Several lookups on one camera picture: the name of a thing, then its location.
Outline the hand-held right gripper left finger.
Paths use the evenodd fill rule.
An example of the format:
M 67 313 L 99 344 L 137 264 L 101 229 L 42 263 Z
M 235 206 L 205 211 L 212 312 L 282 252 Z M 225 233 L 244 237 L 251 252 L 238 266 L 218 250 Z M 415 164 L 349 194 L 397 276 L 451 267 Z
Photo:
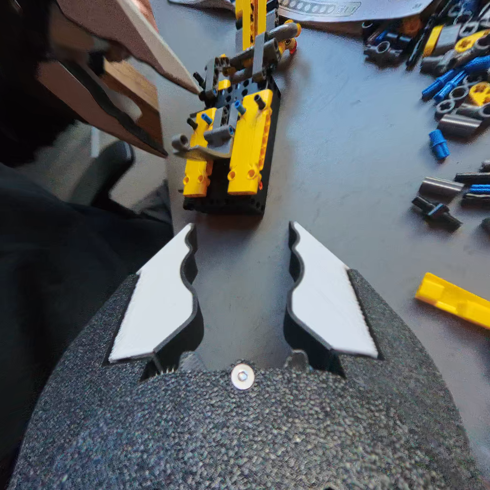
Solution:
M 204 337 L 193 282 L 198 268 L 194 224 L 187 224 L 136 273 L 137 281 L 108 355 L 110 364 L 149 360 L 157 372 L 176 370 Z

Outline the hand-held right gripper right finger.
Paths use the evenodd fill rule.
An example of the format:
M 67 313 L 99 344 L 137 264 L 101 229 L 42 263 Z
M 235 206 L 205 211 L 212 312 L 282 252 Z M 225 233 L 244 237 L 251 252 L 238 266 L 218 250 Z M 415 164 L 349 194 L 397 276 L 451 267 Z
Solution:
M 350 274 L 352 269 L 297 221 L 289 223 L 284 337 L 313 371 L 343 371 L 340 356 L 379 360 L 379 347 Z

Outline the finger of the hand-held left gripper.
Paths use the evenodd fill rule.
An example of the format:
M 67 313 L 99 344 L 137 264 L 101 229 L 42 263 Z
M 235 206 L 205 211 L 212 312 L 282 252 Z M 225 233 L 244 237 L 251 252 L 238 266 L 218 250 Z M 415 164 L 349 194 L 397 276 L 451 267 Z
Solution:
M 117 107 L 101 82 L 80 65 L 66 66 L 56 60 L 40 63 L 38 81 L 90 126 L 156 156 L 168 156 L 163 144 Z
M 193 94 L 200 87 L 133 1 L 57 1 L 70 21 L 90 34 L 118 43 L 133 58 Z

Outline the yellow black building-block vehicle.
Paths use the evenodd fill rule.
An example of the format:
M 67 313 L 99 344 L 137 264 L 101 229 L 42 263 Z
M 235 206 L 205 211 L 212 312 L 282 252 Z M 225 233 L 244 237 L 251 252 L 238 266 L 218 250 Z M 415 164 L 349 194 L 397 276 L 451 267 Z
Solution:
M 194 73 L 204 108 L 190 114 L 192 134 L 175 135 L 185 159 L 183 209 L 207 215 L 257 215 L 266 207 L 281 93 L 273 78 L 294 54 L 300 24 L 279 24 L 278 1 L 234 1 L 236 53 L 213 57 Z

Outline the white instruction booklet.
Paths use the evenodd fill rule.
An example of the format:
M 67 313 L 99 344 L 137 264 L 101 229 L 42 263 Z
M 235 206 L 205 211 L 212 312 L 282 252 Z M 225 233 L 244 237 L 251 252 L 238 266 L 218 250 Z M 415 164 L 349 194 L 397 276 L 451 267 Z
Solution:
M 279 1 L 278 13 L 299 22 L 358 22 L 416 15 L 431 3 L 432 1 Z

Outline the person's left forearm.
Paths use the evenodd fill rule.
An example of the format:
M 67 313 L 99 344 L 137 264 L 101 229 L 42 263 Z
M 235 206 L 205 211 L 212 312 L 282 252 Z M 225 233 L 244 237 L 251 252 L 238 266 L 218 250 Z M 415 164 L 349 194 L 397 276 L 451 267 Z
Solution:
M 54 1 L 1 1 L 1 163 L 33 162 L 66 128 L 81 121 L 37 79 L 53 59 L 49 35 Z

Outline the brown wooden panel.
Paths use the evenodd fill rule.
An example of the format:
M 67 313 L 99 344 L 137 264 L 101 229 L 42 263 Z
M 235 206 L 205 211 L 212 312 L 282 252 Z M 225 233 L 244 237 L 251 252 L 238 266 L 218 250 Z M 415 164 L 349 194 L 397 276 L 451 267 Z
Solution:
M 121 110 L 157 143 L 163 144 L 160 111 L 155 85 L 127 61 L 103 60 L 100 79 L 108 87 Z

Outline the black office chair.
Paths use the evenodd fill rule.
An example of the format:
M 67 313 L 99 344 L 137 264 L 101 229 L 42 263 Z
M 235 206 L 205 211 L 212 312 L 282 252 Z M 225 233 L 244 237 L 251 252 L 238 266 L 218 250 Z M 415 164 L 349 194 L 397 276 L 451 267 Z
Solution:
M 132 146 L 116 141 L 92 159 L 74 187 L 68 202 L 108 210 L 116 205 L 110 198 L 112 188 L 134 163 Z

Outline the person's dark clothing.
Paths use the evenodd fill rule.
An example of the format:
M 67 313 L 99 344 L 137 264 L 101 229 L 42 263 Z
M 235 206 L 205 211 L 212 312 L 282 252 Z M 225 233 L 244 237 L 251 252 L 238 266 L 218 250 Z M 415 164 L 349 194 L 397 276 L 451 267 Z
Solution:
M 133 212 L 65 202 L 1 164 L 2 488 L 64 350 L 172 237 L 165 180 Z

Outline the yellow curved panel piece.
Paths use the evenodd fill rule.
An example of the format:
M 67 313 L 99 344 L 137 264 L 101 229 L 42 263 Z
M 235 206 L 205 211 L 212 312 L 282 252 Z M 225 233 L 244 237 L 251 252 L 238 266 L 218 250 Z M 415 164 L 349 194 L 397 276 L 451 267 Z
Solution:
M 432 273 L 425 273 L 414 297 L 467 322 L 489 329 L 489 300 Z

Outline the pile of building-block parts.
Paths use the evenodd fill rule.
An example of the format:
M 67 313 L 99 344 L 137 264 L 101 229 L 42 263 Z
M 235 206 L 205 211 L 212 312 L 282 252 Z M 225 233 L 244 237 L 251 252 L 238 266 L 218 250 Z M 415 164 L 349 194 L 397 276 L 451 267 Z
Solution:
M 428 135 L 438 163 L 449 156 L 448 138 L 471 142 L 489 132 L 489 1 L 430 1 L 428 14 L 362 23 L 364 57 L 381 68 L 417 66 L 433 81 L 422 102 L 433 103 L 436 129 Z M 449 204 L 489 209 L 489 159 L 476 173 L 452 180 L 426 177 L 412 200 L 429 226 L 455 232 L 462 223 Z

